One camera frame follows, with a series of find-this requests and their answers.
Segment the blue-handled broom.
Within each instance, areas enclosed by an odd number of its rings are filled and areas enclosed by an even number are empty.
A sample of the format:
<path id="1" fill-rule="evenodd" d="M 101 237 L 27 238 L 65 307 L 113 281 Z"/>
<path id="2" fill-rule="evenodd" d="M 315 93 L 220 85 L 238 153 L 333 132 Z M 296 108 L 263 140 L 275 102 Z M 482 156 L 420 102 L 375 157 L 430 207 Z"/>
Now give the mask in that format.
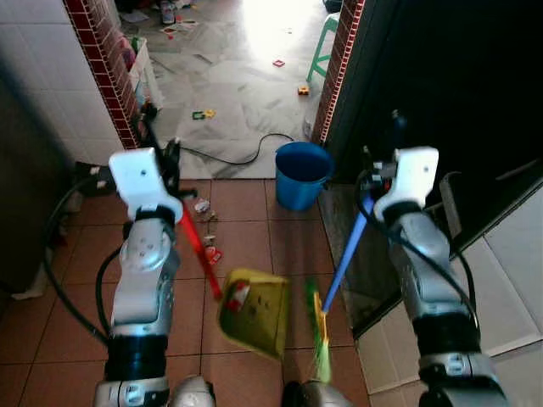
<path id="1" fill-rule="evenodd" d="M 360 173 L 370 163 L 378 160 L 370 153 L 368 148 L 364 147 L 363 152 L 365 159 L 367 159 L 367 163 L 364 167 L 361 167 Z M 317 291 L 315 280 L 311 278 L 306 280 L 306 290 L 307 293 L 309 293 L 311 300 L 311 329 L 313 329 L 314 333 L 313 376 L 311 376 L 311 379 L 315 381 L 330 383 L 331 379 L 333 379 L 333 373 L 331 372 L 330 336 L 328 333 L 327 322 L 328 314 L 334 301 L 336 301 L 336 296 L 342 287 L 346 271 L 349 270 L 350 264 L 352 264 L 352 259 L 357 252 L 358 244 L 360 244 L 361 239 L 363 239 L 367 225 L 370 224 L 370 222 L 373 222 L 381 237 L 387 236 L 388 234 L 387 227 L 385 227 L 384 224 L 381 224 L 380 221 L 377 221 L 373 214 L 372 207 L 375 205 L 375 200 L 372 200 L 372 198 L 369 197 L 360 197 L 360 173 L 358 173 L 354 187 L 355 206 L 357 208 L 356 217 L 352 224 L 352 228 L 350 228 L 348 242 L 345 244 L 340 263 L 336 268 L 336 272 L 333 274 L 333 279 L 331 279 L 328 290 L 325 294 L 321 295 Z"/>

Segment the olive dustpan with red handle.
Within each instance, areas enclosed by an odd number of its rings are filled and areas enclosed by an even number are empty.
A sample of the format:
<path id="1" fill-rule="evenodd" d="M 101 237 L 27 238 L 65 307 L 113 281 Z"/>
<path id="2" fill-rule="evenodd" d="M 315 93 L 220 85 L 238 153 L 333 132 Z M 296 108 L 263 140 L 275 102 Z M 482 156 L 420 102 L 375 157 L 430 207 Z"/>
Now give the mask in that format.
<path id="1" fill-rule="evenodd" d="M 288 314 L 290 314 L 290 283 L 283 276 L 266 274 L 255 269 L 236 268 L 221 284 L 215 267 L 204 256 L 197 221 L 187 206 L 182 206 L 180 230 L 187 238 L 193 254 L 209 283 L 213 299 L 217 303 L 215 321 L 222 336 L 240 348 L 251 350 L 272 360 L 283 360 L 288 338 Z M 249 284 L 249 295 L 239 313 L 226 309 L 230 288 L 236 282 Z"/>

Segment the silver left robot leg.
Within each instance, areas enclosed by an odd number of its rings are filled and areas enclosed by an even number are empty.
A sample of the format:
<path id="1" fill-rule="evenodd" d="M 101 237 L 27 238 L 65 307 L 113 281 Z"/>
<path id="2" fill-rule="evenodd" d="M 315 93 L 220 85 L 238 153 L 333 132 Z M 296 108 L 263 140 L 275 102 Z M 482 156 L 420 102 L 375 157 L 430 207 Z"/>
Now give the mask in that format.
<path id="1" fill-rule="evenodd" d="M 215 407 L 216 399 L 212 383 L 204 377 L 191 376 L 182 380 L 171 395 L 168 407 Z"/>

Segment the silver right robot leg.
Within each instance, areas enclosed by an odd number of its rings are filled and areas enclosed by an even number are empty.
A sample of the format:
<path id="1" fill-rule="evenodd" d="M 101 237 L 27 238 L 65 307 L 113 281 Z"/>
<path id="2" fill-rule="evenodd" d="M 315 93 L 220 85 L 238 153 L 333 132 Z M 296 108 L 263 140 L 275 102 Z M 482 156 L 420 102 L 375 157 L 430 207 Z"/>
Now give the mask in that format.
<path id="1" fill-rule="evenodd" d="M 352 407 L 352 403 L 329 383 L 291 381 L 284 385 L 280 407 Z"/>

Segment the silver robot leg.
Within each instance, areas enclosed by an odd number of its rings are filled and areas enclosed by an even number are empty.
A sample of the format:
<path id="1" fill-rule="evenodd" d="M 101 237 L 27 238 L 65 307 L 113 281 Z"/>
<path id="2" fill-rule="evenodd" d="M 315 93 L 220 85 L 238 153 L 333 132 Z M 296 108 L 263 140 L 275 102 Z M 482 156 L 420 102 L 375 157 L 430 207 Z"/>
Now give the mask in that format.
<path id="1" fill-rule="evenodd" d="M 168 407 L 215 407 L 216 399 L 212 383 L 204 377 L 191 376 L 182 380 L 171 395 Z"/>
<path id="2" fill-rule="evenodd" d="M 284 385 L 280 407 L 352 407 L 352 403 L 329 383 L 291 381 Z"/>

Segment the white plastic bag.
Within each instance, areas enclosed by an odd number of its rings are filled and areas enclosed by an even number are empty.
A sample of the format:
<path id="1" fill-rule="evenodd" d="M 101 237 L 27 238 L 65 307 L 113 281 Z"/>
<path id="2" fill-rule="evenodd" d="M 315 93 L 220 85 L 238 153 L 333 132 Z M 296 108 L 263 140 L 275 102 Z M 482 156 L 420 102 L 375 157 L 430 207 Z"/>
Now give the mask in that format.
<path id="1" fill-rule="evenodd" d="M 129 70 L 129 78 L 133 85 L 133 93 L 135 93 L 136 102 L 139 106 L 147 103 L 160 106 L 165 97 L 160 91 L 158 77 L 153 70 L 150 51 L 147 47 L 148 40 L 144 37 L 129 37 L 132 50 L 135 51 L 135 58 L 131 69 Z"/>

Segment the blue plastic bucket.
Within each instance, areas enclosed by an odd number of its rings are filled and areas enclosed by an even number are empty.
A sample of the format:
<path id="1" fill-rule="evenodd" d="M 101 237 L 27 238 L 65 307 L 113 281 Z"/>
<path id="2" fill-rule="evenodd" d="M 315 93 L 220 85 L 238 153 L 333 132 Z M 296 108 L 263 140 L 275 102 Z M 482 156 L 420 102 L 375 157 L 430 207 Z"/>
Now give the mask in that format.
<path id="1" fill-rule="evenodd" d="M 316 204 L 334 170 L 329 152 L 309 141 L 292 141 L 277 148 L 275 166 L 277 203 L 294 212 L 305 212 Z"/>

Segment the green plastic stool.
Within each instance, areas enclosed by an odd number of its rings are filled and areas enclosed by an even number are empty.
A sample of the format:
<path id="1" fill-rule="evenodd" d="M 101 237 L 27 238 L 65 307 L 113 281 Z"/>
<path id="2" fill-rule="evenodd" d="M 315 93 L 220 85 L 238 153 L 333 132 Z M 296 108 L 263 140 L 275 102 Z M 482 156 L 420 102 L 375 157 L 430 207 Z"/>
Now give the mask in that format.
<path id="1" fill-rule="evenodd" d="M 331 58 L 331 46 L 329 42 L 332 42 L 336 38 L 339 24 L 340 16 L 337 13 L 330 14 L 325 19 L 325 22 L 323 22 L 321 35 L 318 37 L 313 57 L 311 57 L 311 64 L 309 70 L 307 70 L 307 82 L 312 82 L 315 76 L 327 76 L 327 69 Z"/>

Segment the red and white wrapper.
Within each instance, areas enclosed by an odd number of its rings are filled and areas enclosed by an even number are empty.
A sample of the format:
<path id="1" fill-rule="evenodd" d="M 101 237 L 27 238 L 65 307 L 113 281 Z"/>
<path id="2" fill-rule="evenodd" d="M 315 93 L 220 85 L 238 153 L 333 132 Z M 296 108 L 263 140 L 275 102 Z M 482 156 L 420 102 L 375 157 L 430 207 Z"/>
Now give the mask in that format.
<path id="1" fill-rule="evenodd" d="M 230 287 L 229 298 L 226 302 L 226 309 L 233 313 L 240 313 L 249 295 L 249 284 L 247 282 L 236 282 Z"/>

